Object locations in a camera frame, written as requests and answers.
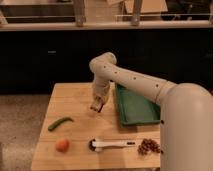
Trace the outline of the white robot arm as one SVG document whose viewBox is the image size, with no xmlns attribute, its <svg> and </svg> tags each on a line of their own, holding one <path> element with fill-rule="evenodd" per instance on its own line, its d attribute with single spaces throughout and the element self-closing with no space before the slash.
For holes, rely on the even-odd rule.
<svg viewBox="0 0 213 171">
<path fill-rule="evenodd" d="M 92 109 L 101 110 L 115 82 L 160 106 L 160 171 L 213 171 L 213 95 L 195 83 L 127 70 L 106 52 L 93 58 Z"/>
</svg>

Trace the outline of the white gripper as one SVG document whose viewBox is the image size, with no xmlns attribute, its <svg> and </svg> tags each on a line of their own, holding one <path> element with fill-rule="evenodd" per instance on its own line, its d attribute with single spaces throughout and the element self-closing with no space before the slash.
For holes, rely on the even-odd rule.
<svg viewBox="0 0 213 171">
<path fill-rule="evenodd" d="M 107 101 L 109 98 L 109 89 L 110 89 L 110 83 L 102 84 L 98 82 L 94 82 L 92 84 L 93 88 L 93 97 L 94 98 L 100 98 L 102 101 Z M 90 108 L 95 109 L 97 107 L 97 100 L 95 99 Z M 100 103 L 98 112 L 100 113 L 102 111 L 102 108 L 105 104 L 103 102 Z"/>
</svg>

